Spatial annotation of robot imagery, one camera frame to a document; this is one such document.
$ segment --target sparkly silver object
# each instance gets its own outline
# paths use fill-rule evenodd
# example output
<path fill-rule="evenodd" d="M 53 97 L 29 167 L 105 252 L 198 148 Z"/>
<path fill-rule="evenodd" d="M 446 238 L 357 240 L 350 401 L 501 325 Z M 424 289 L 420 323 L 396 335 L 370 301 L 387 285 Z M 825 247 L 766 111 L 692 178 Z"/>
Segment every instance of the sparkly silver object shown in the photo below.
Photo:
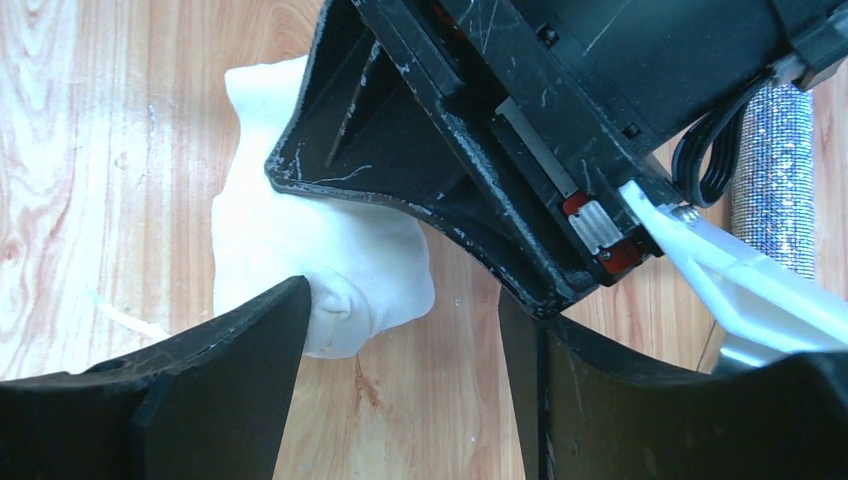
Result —
<path fill-rule="evenodd" d="M 816 275 L 813 98 L 766 87 L 748 107 L 731 187 L 731 231 L 810 280 Z"/>

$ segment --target coiled black wire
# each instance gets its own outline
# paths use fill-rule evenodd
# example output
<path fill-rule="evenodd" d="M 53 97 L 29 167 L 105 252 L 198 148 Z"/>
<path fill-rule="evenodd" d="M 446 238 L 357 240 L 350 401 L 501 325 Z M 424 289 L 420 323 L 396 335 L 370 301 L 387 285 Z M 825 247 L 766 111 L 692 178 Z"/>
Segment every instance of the coiled black wire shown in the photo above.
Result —
<path fill-rule="evenodd" d="M 739 164 L 742 121 L 751 98 L 770 80 L 764 72 L 737 95 L 704 115 L 683 136 L 671 161 L 672 180 L 690 204 L 708 208 L 730 188 Z M 712 145 L 710 163 L 701 178 L 701 165 Z"/>

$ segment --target black plastic surface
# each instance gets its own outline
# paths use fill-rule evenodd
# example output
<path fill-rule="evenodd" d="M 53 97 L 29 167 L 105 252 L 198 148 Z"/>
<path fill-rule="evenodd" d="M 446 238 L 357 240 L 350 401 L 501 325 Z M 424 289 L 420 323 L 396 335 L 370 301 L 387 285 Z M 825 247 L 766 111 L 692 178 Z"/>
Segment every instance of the black plastic surface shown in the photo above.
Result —
<path fill-rule="evenodd" d="M 292 278 L 84 373 L 0 383 L 0 478 L 271 478 L 311 306 Z"/>
<path fill-rule="evenodd" d="M 848 353 L 713 377 L 499 311 L 528 480 L 848 478 Z"/>
<path fill-rule="evenodd" d="M 266 173 L 280 192 L 403 210 L 551 315 L 662 255 L 618 188 L 680 203 L 650 152 L 790 53 L 780 28 L 765 0 L 330 0 Z M 507 100 L 635 263 L 610 273 L 584 244 L 566 194 L 496 112 Z"/>

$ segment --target white fabric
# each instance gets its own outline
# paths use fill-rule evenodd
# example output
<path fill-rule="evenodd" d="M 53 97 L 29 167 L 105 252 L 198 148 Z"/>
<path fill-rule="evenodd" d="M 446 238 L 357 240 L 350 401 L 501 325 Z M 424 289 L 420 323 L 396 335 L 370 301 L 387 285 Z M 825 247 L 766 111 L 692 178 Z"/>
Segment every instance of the white fabric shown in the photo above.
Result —
<path fill-rule="evenodd" d="M 279 194 L 268 183 L 264 162 L 293 114 L 305 67 L 300 57 L 225 74 L 241 138 L 212 204 L 214 309 L 221 315 L 304 275 L 313 296 L 304 354 L 343 358 L 374 335 L 425 315 L 435 291 L 427 243 L 413 217 Z"/>

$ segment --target wood grain surface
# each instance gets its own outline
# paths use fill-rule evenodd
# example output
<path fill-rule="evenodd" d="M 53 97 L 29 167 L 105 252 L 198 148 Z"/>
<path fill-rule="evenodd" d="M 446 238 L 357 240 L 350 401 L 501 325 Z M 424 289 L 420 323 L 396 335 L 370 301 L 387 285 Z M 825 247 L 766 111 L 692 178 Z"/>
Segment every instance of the wood grain surface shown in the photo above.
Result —
<path fill-rule="evenodd" d="M 122 313 L 172 333 L 210 318 L 210 205 L 239 137 L 224 72 L 306 54 L 318 9 L 0 2 L 0 379 L 78 372 L 152 343 L 112 319 Z M 816 99 L 820 278 L 842 296 L 846 82 L 843 69 Z M 658 153 L 667 163 L 669 148 Z M 724 205 L 707 213 L 725 225 Z M 523 477 L 499 287 L 456 245 L 428 239 L 433 312 L 356 358 L 304 359 L 277 478 Z M 713 330 L 666 259 L 566 313 L 693 369 Z"/>

